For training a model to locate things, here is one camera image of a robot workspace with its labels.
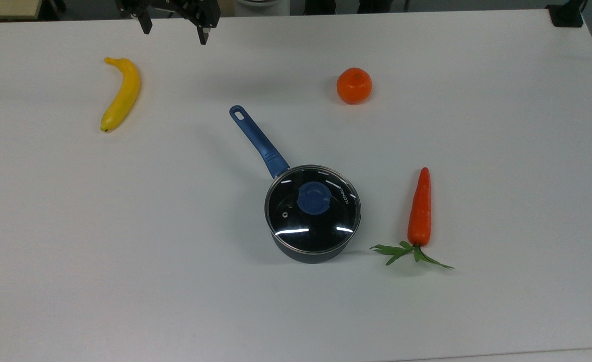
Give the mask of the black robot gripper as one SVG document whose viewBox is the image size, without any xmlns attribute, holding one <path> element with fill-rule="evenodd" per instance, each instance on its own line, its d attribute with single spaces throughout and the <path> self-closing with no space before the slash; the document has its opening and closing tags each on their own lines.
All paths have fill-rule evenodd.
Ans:
<svg viewBox="0 0 592 362">
<path fill-rule="evenodd" d="M 206 45 L 211 28 L 215 28 L 222 15 L 217 1 L 116 1 L 122 15 L 138 19 L 144 34 L 150 34 L 153 23 L 150 8 L 179 14 L 197 27 L 201 45 Z"/>
</svg>

